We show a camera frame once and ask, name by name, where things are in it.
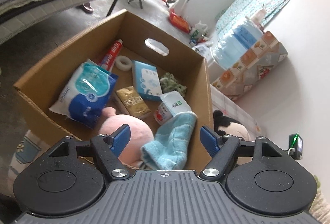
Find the cardboard box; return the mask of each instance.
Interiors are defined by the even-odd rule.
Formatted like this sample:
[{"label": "cardboard box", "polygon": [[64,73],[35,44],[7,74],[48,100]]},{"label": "cardboard box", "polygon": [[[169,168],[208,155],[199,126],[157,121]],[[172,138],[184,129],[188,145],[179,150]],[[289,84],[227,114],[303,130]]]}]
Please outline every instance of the cardboard box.
[{"label": "cardboard box", "polygon": [[267,31],[231,68],[212,85],[231,100],[237,100],[288,55],[283,44]]},{"label": "cardboard box", "polygon": [[[147,38],[161,42],[169,49],[169,54],[163,56],[147,47]],[[121,55],[156,66],[159,76],[166,71],[170,72],[187,86],[185,100],[198,119],[189,143],[185,168],[200,172],[211,157],[200,143],[199,131],[203,125],[213,127],[206,62],[202,56],[174,37],[126,10],[105,18],[67,40],[15,83],[19,106],[29,129],[48,145],[53,145],[67,135],[89,140],[98,134],[103,118],[99,119],[97,126],[92,130],[79,122],[66,119],[63,115],[53,113],[48,108],[58,99],[78,66],[87,58],[93,61],[101,59],[117,39],[123,40]],[[131,71],[121,71],[115,66],[112,72],[119,76],[115,90],[133,84]],[[160,104],[154,101],[146,103],[152,112]],[[154,133],[159,128],[153,114],[144,121]]]}]

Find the slipper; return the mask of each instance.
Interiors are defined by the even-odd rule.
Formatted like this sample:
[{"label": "slipper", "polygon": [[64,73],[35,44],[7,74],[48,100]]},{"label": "slipper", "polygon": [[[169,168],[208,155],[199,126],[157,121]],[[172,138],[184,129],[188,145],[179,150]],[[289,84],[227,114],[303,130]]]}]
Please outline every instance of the slipper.
[{"label": "slipper", "polygon": [[86,13],[93,13],[94,9],[91,7],[90,2],[86,2],[80,6],[81,9]]}]

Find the green light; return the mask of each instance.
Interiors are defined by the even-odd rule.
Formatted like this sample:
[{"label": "green light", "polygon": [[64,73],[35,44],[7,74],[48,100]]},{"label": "green light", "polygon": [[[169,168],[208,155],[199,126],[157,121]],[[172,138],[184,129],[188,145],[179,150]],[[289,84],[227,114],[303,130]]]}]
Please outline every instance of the green light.
[{"label": "green light", "polygon": [[292,142],[292,144],[291,144],[291,148],[293,148],[293,145],[294,145],[294,143],[296,142],[296,140],[298,139],[298,134],[296,134],[296,136],[294,137],[294,139],[293,139],[293,142]]}]

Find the pink plush toy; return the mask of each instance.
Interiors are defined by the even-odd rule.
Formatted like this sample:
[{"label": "pink plush toy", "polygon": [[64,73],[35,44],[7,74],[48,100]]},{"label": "pink plush toy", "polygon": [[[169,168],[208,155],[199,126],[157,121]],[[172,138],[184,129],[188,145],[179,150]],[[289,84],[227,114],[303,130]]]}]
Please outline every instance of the pink plush toy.
[{"label": "pink plush toy", "polygon": [[119,160],[122,163],[138,168],[138,165],[141,163],[141,147],[153,140],[151,129],[138,118],[125,114],[116,115],[116,109],[112,107],[104,108],[102,114],[107,119],[102,124],[99,133],[112,134],[123,124],[129,125],[131,128],[131,140],[119,155]]}]

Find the blue towel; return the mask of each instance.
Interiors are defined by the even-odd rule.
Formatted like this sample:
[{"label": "blue towel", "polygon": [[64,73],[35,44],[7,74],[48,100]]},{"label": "blue towel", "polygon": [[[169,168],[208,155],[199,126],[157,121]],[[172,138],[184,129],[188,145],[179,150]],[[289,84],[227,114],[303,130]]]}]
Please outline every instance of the blue towel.
[{"label": "blue towel", "polygon": [[180,112],[158,128],[155,140],[142,146],[142,160],[153,170],[182,170],[197,116]]}]

